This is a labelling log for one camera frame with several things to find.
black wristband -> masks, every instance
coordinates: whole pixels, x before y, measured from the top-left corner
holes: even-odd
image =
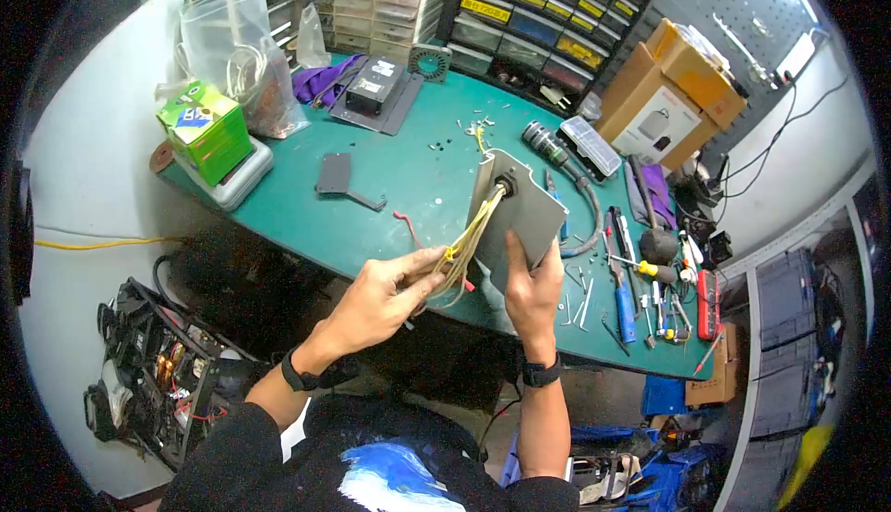
[[[542,388],[560,378],[561,371],[563,364],[559,352],[556,353],[554,364],[548,369],[541,363],[523,363],[523,384],[530,388]]]
[[[316,390],[316,387],[319,385],[319,378],[316,375],[312,373],[297,373],[294,370],[291,356],[294,355],[297,348],[298,346],[293,347],[282,359],[282,376],[284,376],[285,382],[294,389],[294,392]]]

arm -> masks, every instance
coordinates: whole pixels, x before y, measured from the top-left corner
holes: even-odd
[[[526,268],[523,246],[513,232],[506,235],[510,261],[504,303],[529,363],[551,367],[557,351],[553,322],[563,283],[557,240],[534,271]],[[542,388],[523,390],[520,404],[519,467],[523,478],[563,477],[569,457],[569,415],[559,379]]]
[[[422,249],[392,261],[367,261],[330,317],[320,320],[291,355],[297,373],[320,375],[343,355],[392,337],[408,316],[445,277],[430,274],[444,247]],[[268,413],[280,431],[300,417],[309,397],[294,392],[276,365],[251,388],[245,402]]]

workbench mat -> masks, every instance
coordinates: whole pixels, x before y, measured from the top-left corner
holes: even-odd
[[[495,126],[486,128],[485,140],[529,165],[540,184],[549,164],[522,142],[520,133],[532,120],[554,131],[562,121],[521,98],[455,72],[449,73],[445,84],[424,83],[395,137],[337,122],[322,110],[306,107],[305,111],[312,125],[288,139],[269,142],[274,156],[272,171],[229,216],[264,238],[349,278],[359,273],[367,259],[391,259],[415,249],[405,221],[394,218],[393,211],[412,219],[418,239],[425,246],[447,245],[461,234],[480,160],[477,141],[464,133],[471,120],[488,117],[495,122]],[[321,199],[316,194],[322,158],[330,152],[351,153],[351,189],[373,201],[385,197],[387,206],[381,212],[374,213],[347,198]],[[563,204],[570,210],[571,232],[587,239],[594,224],[588,204],[566,175],[554,170],[551,173]],[[623,173],[624,166],[616,177],[595,186],[594,191],[603,212],[609,206],[619,206],[630,218]],[[161,176],[216,207],[179,166],[170,165]],[[644,226],[630,222],[631,238],[636,243]],[[578,242],[570,238],[568,243]],[[598,256],[593,263],[589,262],[591,251],[563,261],[574,277],[577,271],[571,267],[577,265],[586,279],[593,278],[594,292],[585,318],[588,332],[573,325],[560,326],[566,322],[566,311],[557,311],[554,330],[558,348],[621,369],[690,377],[708,347],[695,333],[686,349],[683,344],[660,339],[655,350],[648,350],[643,343],[647,323],[641,315],[636,322],[637,342],[629,345],[631,357],[627,357],[605,331],[601,323],[604,313],[610,329],[618,332],[615,286],[602,242],[596,250]],[[642,284],[650,293],[649,283]],[[563,290],[569,294],[575,313],[585,301],[582,288],[566,278]],[[688,299],[691,302],[684,307],[695,327],[696,299],[692,294]],[[504,298],[489,283],[441,312],[473,325],[515,334],[504,313]],[[652,310],[651,317],[655,329]],[[709,360],[697,378],[707,379],[711,372]]]

red multimeter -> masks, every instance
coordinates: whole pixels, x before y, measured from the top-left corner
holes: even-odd
[[[718,325],[721,324],[721,311],[718,307],[718,278],[715,273],[699,271],[696,290],[699,293],[699,319],[697,334],[703,340],[714,340]]]

yellow screwdriver handle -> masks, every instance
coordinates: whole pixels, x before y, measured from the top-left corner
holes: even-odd
[[[640,261],[639,270],[640,274],[649,274],[650,276],[656,276],[656,273],[659,272],[659,267],[655,264],[650,264],[647,261]]]

